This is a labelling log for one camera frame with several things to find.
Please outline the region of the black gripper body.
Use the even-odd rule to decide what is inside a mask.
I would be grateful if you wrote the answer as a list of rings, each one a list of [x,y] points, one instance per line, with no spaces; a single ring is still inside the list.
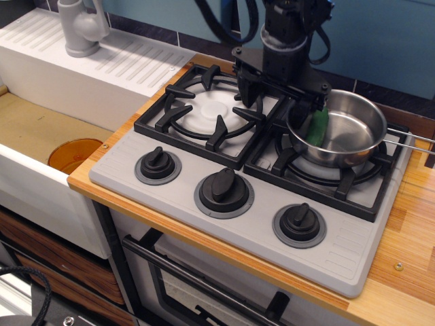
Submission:
[[[331,91],[330,84],[311,66],[311,35],[294,43],[282,43],[268,33],[261,35],[262,49],[236,47],[234,72],[243,67],[260,76],[262,91],[278,91],[297,101],[311,101],[314,110],[321,110]]]

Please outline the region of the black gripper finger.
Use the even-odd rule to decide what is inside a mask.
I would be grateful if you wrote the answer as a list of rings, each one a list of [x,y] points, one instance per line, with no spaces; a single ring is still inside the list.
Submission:
[[[241,67],[237,72],[239,94],[244,105],[253,105],[262,91],[259,75]]]
[[[291,99],[288,108],[288,125],[290,128],[300,128],[313,110],[314,106],[311,101]]]

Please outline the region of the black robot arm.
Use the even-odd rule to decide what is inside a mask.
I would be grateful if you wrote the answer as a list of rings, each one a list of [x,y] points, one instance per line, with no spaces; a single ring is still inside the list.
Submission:
[[[299,129],[315,111],[324,108],[330,84],[313,68],[329,58],[309,57],[314,34],[327,47],[330,40],[322,25],[332,17],[331,1],[265,1],[261,28],[262,49],[235,48],[235,72],[243,104],[251,107],[257,97],[274,89],[291,100],[288,122]]]

